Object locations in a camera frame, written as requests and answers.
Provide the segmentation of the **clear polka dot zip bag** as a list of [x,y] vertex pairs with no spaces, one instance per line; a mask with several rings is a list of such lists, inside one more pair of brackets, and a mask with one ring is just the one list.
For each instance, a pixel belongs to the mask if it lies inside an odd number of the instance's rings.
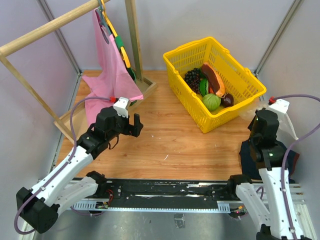
[[[266,108],[269,106],[269,102],[266,100],[257,101],[248,107],[245,107],[243,110],[239,111],[239,116],[244,120],[252,120],[256,115],[256,110],[261,110],[262,108]],[[294,126],[292,121],[287,114],[277,114],[278,121],[279,121],[279,130],[282,132],[286,132],[289,134],[293,140],[298,140],[299,138],[296,135]]]

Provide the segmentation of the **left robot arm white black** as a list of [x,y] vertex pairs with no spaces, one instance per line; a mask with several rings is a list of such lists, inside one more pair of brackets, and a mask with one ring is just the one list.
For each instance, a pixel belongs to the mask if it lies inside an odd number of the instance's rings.
[[133,124],[130,124],[125,107],[113,105],[103,108],[96,116],[96,121],[80,136],[68,156],[54,170],[32,188],[22,187],[16,193],[16,232],[24,234],[18,227],[18,218],[33,228],[28,231],[29,234],[42,234],[55,224],[67,208],[81,199],[92,195],[103,197],[107,193],[107,185],[90,176],[74,186],[67,185],[104,150],[111,149],[111,140],[119,135],[138,137],[143,127],[137,113],[134,114]]

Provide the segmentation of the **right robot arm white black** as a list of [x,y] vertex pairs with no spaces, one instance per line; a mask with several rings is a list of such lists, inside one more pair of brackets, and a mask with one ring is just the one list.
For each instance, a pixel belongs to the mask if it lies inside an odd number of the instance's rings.
[[277,140],[279,125],[278,115],[266,108],[256,111],[250,124],[250,156],[266,190],[267,204],[244,174],[230,176],[226,193],[230,199],[240,199],[244,204],[256,228],[256,239],[305,240],[290,192],[286,164],[289,151]]

